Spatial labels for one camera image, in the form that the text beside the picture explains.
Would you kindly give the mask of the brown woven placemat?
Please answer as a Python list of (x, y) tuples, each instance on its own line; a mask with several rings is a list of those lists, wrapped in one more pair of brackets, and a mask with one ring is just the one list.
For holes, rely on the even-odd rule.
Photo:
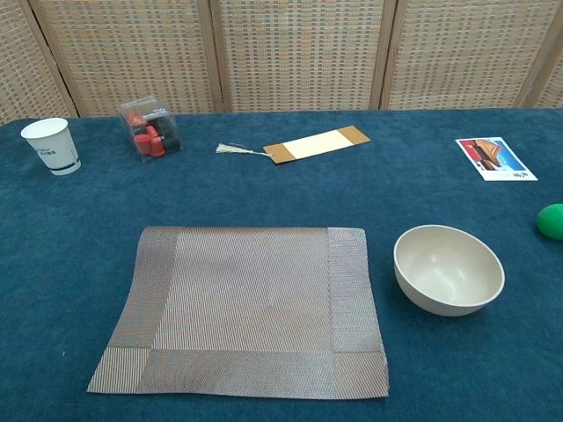
[(364, 231), (144, 229), (126, 304), (87, 389), (386, 397)]

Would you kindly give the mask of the clear box of red caps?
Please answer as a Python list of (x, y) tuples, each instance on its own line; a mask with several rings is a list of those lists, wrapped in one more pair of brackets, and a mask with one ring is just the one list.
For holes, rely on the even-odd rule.
[(128, 139), (144, 162), (183, 149), (175, 117), (160, 99), (131, 100), (121, 104), (119, 112)]

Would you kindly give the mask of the colourful photo postcard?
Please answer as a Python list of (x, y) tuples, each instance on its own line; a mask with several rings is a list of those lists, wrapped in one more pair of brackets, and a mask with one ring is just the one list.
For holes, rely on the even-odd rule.
[(463, 138), (455, 143), (485, 181), (537, 181), (501, 137)]

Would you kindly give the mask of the brown cream bookmark with tassel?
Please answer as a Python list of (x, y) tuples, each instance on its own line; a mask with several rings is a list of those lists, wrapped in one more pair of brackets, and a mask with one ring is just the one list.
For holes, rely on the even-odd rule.
[(263, 147), (262, 152), (219, 143), (216, 147), (216, 153), (266, 156), (275, 164), (285, 164), (307, 157), (333, 152), (338, 149), (345, 149), (369, 141), (370, 138), (357, 127), (348, 126), (289, 142), (267, 145)]

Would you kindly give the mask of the beige bowl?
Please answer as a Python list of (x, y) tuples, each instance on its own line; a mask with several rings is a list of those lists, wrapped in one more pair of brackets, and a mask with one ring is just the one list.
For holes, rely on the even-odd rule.
[(494, 301), (505, 286), (497, 255), (475, 236), (445, 225), (420, 225), (393, 249), (398, 286), (419, 308), (443, 317), (469, 315)]

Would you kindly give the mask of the green ball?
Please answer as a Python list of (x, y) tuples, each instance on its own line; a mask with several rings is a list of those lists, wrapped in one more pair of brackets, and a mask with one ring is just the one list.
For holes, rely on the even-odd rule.
[(563, 203), (544, 207), (536, 219), (537, 230), (544, 236), (563, 241)]

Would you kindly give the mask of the woven wooden folding screen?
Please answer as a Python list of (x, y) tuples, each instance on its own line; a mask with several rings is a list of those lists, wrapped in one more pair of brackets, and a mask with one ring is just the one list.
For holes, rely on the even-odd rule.
[(176, 113), (563, 108), (563, 0), (0, 0), (0, 125)]

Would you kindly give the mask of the white paper cup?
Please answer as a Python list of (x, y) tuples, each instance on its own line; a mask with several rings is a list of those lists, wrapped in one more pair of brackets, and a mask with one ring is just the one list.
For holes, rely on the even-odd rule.
[(81, 167), (69, 123), (65, 119), (37, 120), (24, 127), (20, 134), (52, 174), (63, 176)]

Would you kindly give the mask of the blue tablecloth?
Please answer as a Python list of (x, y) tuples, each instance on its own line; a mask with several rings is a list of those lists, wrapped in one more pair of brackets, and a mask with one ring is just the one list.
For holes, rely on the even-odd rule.
[[(117, 118), (76, 119), (82, 165), (52, 175), (0, 125), (0, 422), (563, 422), (563, 242), (537, 213), (563, 203), (563, 108), (221, 113), (176, 117), (183, 149), (144, 162)], [(275, 164), (258, 152), (355, 126), (369, 142)], [(501, 137), (537, 177), (485, 181), (456, 139)], [(469, 316), (413, 305), (392, 250), (442, 224), (486, 243), (506, 274)], [(381, 400), (93, 395), (143, 228), (359, 227), (390, 369)]]

